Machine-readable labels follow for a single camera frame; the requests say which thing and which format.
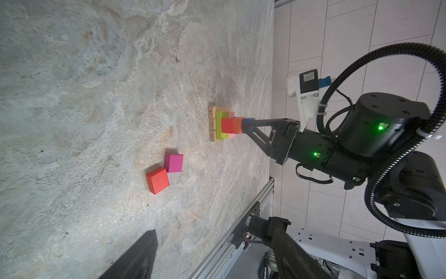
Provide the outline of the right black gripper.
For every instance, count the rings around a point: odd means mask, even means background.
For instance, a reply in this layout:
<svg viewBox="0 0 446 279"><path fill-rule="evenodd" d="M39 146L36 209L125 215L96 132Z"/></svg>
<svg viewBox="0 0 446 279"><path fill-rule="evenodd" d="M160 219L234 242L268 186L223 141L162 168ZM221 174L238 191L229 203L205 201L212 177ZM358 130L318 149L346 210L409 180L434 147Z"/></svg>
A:
<svg viewBox="0 0 446 279"><path fill-rule="evenodd" d="M268 156L277 157L275 147L286 151L286 158L297 162L295 171L299 178L317 184L332 184L333 179L346 183L352 189L364 183L371 174L371 159L356 155L342 147L334 139L312 130L299 132L300 123L293 119L255 120L244 133ZM278 138L274 141L275 132ZM302 175L298 168L318 170L329 176L317 180Z"/></svg>

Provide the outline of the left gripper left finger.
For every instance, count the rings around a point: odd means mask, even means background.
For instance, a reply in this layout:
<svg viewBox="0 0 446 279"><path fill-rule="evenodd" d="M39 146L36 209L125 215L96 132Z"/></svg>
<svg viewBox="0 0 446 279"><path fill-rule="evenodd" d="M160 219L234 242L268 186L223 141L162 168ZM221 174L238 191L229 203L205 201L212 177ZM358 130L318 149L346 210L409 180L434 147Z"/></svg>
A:
<svg viewBox="0 0 446 279"><path fill-rule="evenodd" d="M149 279L158 241L156 230L145 232L99 279Z"/></svg>

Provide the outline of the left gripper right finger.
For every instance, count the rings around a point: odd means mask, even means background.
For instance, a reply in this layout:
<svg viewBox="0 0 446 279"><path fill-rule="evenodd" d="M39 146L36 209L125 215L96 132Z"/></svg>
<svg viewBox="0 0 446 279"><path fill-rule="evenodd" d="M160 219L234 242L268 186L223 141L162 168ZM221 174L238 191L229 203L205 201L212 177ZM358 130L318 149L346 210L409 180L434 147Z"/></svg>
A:
<svg viewBox="0 0 446 279"><path fill-rule="evenodd" d="M331 279L332 277L284 230L276 229L272 249L280 279Z"/></svg>

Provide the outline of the blue wood cube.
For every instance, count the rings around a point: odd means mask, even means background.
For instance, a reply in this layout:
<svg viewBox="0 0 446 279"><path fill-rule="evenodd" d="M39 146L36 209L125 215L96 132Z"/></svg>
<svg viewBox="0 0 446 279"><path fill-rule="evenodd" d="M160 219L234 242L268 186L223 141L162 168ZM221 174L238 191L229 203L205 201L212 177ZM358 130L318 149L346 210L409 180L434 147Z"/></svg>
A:
<svg viewBox="0 0 446 279"><path fill-rule="evenodd" d="M255 122L255 118L247 117L242 120L242 133L247 134L250 130L250 125Z"/></svg>

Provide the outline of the pink wood block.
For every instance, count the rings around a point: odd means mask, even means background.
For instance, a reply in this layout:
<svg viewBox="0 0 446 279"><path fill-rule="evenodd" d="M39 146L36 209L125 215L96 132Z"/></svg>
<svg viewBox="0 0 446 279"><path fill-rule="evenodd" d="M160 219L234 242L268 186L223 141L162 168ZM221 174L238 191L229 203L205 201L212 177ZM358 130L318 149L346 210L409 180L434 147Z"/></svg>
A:
<svg viewBox="0 0 446 279"><path fill-rule="evenodd" d="M228 118L230 119L229 121L227 121L227 130L229 131L229 133L228 133L228 138L229 139L231 139L231 138L234 138L235 137L235 135L234 135L234 133L233 133L233 118L235 117L235 112L229 112L228 113Z"/></svg>

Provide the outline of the red arch wood block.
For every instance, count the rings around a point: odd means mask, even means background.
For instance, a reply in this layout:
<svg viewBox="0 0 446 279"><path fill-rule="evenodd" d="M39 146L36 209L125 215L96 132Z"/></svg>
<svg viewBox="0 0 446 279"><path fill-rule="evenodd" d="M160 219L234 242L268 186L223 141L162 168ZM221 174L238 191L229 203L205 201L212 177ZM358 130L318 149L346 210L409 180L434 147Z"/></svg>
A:
<svg viewBox="0 0 446 279"><path fill-rule="evenodd" d="M233 118L221 120L221 132L225 134L233 134Z"/></svg>

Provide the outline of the lime green wood block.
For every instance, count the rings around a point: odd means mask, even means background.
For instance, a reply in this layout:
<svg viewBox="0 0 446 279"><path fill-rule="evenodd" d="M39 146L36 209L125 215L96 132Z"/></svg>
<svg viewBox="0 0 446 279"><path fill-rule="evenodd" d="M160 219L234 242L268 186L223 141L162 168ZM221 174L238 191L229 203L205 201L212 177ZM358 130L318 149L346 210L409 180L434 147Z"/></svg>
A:
<svg viewBox="0 0 446 279"><path fill-rule="evenodd" d="M227 140L229 138L228 133L222 131L222 120L228 118L228 112L216 111L216 139Z"/></svg>

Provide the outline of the magenta wood cube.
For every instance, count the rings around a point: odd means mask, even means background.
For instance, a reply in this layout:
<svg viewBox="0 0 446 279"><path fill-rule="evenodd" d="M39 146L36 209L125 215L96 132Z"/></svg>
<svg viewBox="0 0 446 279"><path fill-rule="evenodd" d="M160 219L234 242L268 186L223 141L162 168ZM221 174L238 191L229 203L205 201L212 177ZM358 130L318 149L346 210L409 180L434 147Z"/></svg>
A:
<svg viewBox="0 0 446 279"><path fill-rule="evenodd" d="M164 168L167 173L182 172L184 165L184 156L175 153L166 153L164 157Z"/></svg>

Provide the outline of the orange wood block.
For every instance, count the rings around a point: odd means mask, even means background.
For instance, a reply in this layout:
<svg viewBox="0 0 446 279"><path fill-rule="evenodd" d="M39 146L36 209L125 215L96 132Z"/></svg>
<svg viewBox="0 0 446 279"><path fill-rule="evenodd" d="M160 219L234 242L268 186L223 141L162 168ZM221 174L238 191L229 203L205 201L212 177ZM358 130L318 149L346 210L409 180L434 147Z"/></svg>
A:
<svg viewBox="0 0 446 279"><path fill-rule="evenodd" d="M242 134L243 133L243 120L245 118L244 117L235 117L232 119L232 133L233 134Z"/></svg>

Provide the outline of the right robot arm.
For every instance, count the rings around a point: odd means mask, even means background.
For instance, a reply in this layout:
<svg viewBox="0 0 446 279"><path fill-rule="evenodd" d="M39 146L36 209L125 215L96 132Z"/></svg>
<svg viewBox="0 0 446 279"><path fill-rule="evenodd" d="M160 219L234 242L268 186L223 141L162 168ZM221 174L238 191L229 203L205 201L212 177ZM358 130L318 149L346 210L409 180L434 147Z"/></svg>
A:
<svg viewBox="0 0 446 279"><path fill-rule="evenodd" d="M418 146L445 123L446 95L436 109L387 93L368 93L351 103L338 132L324 121L332 92L318 105L318 129L292 119L242 122L247 134L278 164L288 159L345 182L365 185L368 210L405 235L424 279L446 276L446 189L432 157Z"/></svg>

